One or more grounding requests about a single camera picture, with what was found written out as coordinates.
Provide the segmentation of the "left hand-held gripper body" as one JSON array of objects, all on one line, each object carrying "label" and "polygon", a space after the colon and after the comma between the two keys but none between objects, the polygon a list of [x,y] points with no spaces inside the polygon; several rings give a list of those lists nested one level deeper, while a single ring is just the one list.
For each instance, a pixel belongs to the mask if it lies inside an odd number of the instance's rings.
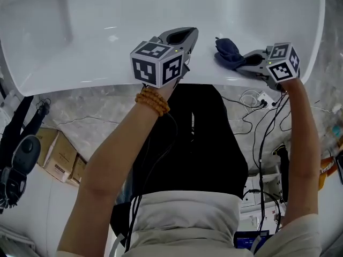
[{"label": "left hand-held gripper body", "polygon": [[144,85],[161,88],[181,79],[189,71],[191,37],[153,37],[130,54],[133,75]]}]

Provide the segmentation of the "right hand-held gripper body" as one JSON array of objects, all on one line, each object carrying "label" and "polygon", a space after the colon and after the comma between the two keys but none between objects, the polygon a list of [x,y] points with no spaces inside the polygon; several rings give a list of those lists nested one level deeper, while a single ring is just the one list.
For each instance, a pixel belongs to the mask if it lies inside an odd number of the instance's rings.
[{"label": "right hand-held gripper body", "polygon": [[261,78],[267,86],[276,91],[284,91],[282,82],[300,76],[300,58],[291,42],[275,43],[267,46],[269,56],[262,59],[264,75]]}]

